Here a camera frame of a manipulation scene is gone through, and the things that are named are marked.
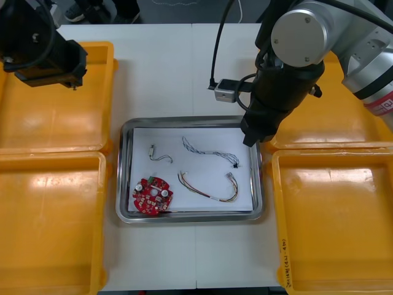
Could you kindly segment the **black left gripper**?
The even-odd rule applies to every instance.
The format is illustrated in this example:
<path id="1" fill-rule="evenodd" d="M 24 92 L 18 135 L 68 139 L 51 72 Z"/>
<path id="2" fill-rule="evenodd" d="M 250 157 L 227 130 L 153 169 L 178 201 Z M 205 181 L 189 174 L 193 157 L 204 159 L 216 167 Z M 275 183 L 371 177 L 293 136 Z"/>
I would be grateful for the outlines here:
<path id="1" fill-rule="evenodd" d="M 71 51 L 71 80 L 68 82 L 68 45 Z M 83 85 L 87 73 L 85 49 L 75 40 L 56 39 L 46 57 L 39 57 L 47 48 L 47 41 L 30 41 L 23 44 L 18 52 L 3 58 L 4 71 L 13 73 L 19 80 L 31 87 L 60 84 L 72 89 Z"/>

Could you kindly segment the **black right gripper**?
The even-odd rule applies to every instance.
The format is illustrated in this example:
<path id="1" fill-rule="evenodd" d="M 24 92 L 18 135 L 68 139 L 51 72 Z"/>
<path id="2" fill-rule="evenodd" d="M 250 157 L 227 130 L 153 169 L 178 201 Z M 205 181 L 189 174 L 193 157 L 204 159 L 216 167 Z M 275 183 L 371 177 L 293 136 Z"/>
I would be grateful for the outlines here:
<path id="1" fill-rule="evenodd" d="M 251 97 L 249 109 L 241 120 L 243 144 L 246 146 L 253 146 L 258 141 L 262 143 L 272 140 L 281 122 L 290 114 L 290 111 L 265 106 L 254 96 Z"/>

